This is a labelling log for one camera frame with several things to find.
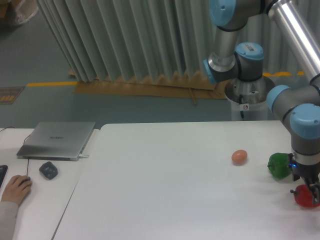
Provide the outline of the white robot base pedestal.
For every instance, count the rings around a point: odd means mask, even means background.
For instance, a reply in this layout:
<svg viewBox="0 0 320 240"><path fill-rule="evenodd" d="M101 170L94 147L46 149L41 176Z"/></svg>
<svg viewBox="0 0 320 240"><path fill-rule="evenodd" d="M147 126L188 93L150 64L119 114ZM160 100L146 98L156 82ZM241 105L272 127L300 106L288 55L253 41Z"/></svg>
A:
<svg viewBox="0 0 320 240"><path fill-rule="evenodd" d="M233 121L264 121L268 119L269 109L266 102L268 93L275 87L266 76L255 81L231 79L224 93L231 106Z"/></svg>

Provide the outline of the beige sleeved forearm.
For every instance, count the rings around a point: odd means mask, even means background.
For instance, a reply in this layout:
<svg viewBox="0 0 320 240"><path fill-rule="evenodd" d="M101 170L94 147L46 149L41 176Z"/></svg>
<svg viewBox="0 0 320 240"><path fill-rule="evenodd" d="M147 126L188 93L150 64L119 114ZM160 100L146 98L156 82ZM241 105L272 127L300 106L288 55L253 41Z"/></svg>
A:
<svg viewBox="0 0 320 240"><path fill-rule="evenodd" d="M19 206L10 201L0 202L0 239L12 240L15 232Z"/></svg>

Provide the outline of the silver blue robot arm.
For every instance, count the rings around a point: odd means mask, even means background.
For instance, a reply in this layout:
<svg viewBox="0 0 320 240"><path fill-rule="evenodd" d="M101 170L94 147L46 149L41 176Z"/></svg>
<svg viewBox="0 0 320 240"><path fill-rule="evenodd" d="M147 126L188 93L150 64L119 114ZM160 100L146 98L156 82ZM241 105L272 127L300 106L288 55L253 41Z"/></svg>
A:
<svg viewBox="0 0 320 240"><path fill-rule="evenodd" d="M294 181L302 179L311 205L320 203L320 46L312 30L291 0L211 0L209 16L217 27L214 50L204 60L212 84L237 78L253 82L262 76L262 54L236 45L239 31L250 17L266 14L274 21L302 68L309 85L293 90L279 85L266 102L291 136L288 167Z"/></svg>

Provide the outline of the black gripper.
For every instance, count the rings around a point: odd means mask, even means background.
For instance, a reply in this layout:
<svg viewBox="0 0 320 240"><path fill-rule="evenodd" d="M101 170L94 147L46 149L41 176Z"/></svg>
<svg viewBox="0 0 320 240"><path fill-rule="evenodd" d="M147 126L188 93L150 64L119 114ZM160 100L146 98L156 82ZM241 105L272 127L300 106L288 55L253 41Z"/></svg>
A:
<svg viewBox="0 0 320 240"><path fill-rule="evenodd" d="M312 195L312 204L320 203L320 154L303 155L297 152L288 155L288 167L293 180L302 178Z"/></svg>

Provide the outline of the person's bare hand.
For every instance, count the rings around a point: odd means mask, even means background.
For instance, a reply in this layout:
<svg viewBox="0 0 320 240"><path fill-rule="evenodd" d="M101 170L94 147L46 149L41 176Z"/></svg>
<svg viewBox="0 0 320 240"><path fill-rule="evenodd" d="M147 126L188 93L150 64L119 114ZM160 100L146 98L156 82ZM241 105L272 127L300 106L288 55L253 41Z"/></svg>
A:
<svg viewBox="0 0 320 240"><path fill-rule="evenodd" d="M15 175L13 176L8 184L6 185L2 197L1 202L13 202L18 204L20 206L24 199L29 195L32 189L32 184L28 187L26 187L23 190L19 189L19 183L23 180L24 176L27 175Z"/></svg>

